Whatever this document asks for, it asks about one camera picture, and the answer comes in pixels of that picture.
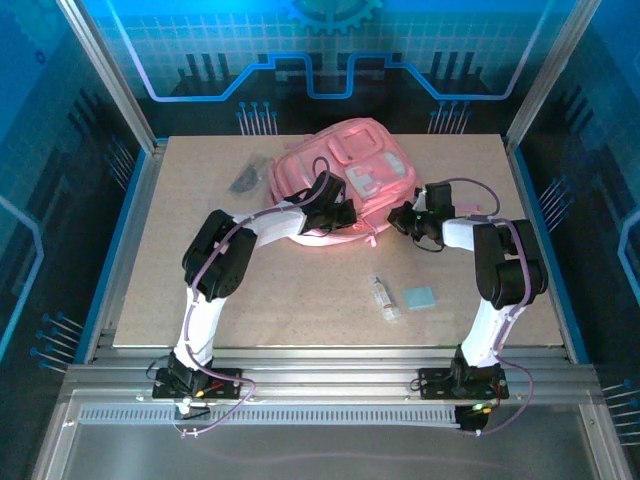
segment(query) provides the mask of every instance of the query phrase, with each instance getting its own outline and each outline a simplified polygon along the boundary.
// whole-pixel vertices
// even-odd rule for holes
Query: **gear graphic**
[[[325,31],[332,35],[347,33],[349,27],[358,28],[364,19],[373,17],[374,8],[382,7],[381,0],[282,0],[289,18],[298,20],[300,27],[310,27],[315,34]]]
[[[22,33],[37,47],[47,47],[63,27],[56,0],[0,0],[0,11],[13,14]]]

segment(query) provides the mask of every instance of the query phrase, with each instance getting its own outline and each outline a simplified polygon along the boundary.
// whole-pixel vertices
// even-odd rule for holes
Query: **wooden board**
[[[275,156],[302,137],[172,137],[164,156],[140,249],[117,327],[118,346],[175,345],[185,309],[184,252],[207,215],[256,211],[267,185],[251,200],[228,188],[252,154]],[[491,185],[501,215],[523,209],[498,135],[398,135],[424,182],[472,177]],[[454,203],[493,208],[480,188],[455,183]],[[367,278],[377,274],[402,317],[388,323]],[[430,286],[436,305],[409,311],[402,291]],[[462,341],[480,301],[473,254],[445,249],[431,254],[388,229],[372,248],[364,241],[325,248],[281,240],[254,252],[247,275],[226,303],[218,346],[441,345]],[[518,320],[511,345],[561,344],[547,294]]]

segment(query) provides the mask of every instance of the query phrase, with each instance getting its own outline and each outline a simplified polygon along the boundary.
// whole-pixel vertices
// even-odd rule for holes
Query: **black mounting plate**
[[[492,400],[496,398],[495,390],[484,382],[477,385],[465,385],[466,394],[463,396],[453,393],[453,378],[450,368],[421,368],[418,370],[420,398],[422,400]],[[509,398],[504,370],[500,370],[500,398]]]
[[[228,375],[231,377],[241,377],[242,370],[239,368],[216,368],[212,370],[215,373],[221,373],[222,375]],[[223,383],[222,386],[206,391],[207,388],[217,383]],[[222,398],[225,400],[239,400],[240,399],[240,384],[234,386],[234,382],[227,382],[224,380],[218,380],[211,378],[207,381],[207,384],[203,390],[205,394],[202,397],[198,397],[200,400]],[[174,376],[169,374],[167,368],[159,368],[156,373],[156,381],[153,385],[152,397],[157,399],[181,399],[185,396],[192,395],[192,392],[187,392],[184,385],[177,380]]]

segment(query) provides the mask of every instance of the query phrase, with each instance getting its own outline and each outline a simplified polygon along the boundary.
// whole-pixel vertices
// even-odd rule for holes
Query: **light blue square block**
[[[431,287],[418,287],[403,290],[404,303],[410,310],[432,307],[436,304]]]

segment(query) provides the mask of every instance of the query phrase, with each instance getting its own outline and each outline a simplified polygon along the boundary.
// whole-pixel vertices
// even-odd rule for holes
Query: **pink backpack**
[[[325,128],[275,158],[269,168],[270,200],[276,204],[311,187],[315,180],[311,166],[317,157],[325,157],[331,173],[347,184],[346,198],[353,199],[358,221],[328,235],[316,230],[293,237],[303,245],[332,245],[367,237],[375,246],[375,235],[389,227],[391,209],[413,201],[414,190],[422,186],[387,129],[371,118],[354,118]]]

